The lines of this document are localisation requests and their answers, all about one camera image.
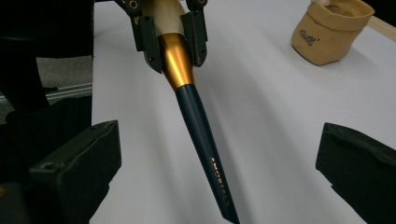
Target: gold ferrule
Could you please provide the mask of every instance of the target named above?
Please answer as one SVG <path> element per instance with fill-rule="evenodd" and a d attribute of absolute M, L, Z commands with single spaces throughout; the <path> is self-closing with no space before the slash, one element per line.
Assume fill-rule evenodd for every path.
<path fill-rule="evenodd" d="M 163 60 L 163 73 L 174 91 L 179 87 L 194 84 L 192 63 L 183 35 L 171 33 L 158 36 Z"/>

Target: dark green brush handle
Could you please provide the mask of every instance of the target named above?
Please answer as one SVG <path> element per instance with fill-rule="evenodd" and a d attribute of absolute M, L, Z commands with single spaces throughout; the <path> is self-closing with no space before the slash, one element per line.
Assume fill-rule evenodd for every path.
<path fill-rule="evenodd" d="M 215 140 L 195 85 L 179 87 L 176 97 L 221 214 L 232 223 L 239 223 Z"/>

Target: gray floor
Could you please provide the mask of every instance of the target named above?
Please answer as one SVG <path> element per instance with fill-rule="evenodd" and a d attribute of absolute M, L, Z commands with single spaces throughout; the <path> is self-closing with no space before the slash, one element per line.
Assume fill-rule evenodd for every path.
<path fill-rule="evenodd" d="M 48 96 L 50 104 L 64 97 L 79 97 L 92 94 L 87 88 L 89 85 L 83 85 L 92 83 L 92 56 L 67 59 L 38 58 L 37 66 L 44 87 L 58 87 L 66 90 L 84 89 L 84 91 L 73 91 L 72 94 L 57 94 L 55 97 L 52 94 Z M 6 115 L 11 111 L 13 111 L 11 105 L 7 103 L 0 105 L 0 124 L 5 123 Z"/>

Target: white table surface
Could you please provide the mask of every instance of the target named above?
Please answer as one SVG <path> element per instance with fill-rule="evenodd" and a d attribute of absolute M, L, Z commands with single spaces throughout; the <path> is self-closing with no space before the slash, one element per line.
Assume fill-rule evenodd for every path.
<path fill-rule="evenodd" d="M 324 122 L 396 148 L 395 42 L 366 27 L 342 61 L 308 63 L 290 38 L 309 2 L 205 7 L 208 56 L 195 80 L 241 223 L 364 223 L 315 169 Z M 92 122 L 119 121 L 123 165 L 92 224 L 228 223 L 129 17 L 96 3 L 94 30 Z"/>

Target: beige fabric basket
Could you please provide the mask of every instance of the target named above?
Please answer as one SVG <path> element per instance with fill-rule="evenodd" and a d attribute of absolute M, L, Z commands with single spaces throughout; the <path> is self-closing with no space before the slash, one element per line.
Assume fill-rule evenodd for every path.
<path fill-rule="evenodd" d="M 339 61 L 374 13 L 360 0 L 332 0 L 326 7 L 314 2 L 295 28 L 291 45 L 313 64 Z"/>

